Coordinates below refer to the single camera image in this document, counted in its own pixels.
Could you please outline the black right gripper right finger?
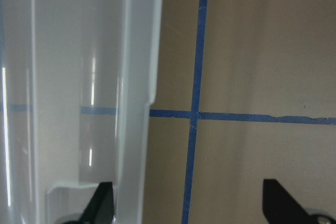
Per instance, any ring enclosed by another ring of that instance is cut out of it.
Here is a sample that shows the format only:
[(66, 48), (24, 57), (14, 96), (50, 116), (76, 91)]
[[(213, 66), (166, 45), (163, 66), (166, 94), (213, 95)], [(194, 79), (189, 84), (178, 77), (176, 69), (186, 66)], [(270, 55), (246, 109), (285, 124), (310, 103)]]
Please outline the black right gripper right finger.
[(264, 179), (263, 214), (268, 223), (318, 223), (276, 179)]

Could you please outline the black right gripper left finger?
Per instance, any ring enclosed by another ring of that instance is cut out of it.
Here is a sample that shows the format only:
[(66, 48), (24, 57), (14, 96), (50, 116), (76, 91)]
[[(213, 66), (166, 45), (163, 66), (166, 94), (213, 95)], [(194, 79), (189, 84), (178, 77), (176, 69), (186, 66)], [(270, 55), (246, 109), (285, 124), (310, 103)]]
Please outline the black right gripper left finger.
[(113, 183), (101, 182), (80, 216), (79, 223), (110, 224), (113, 218)]

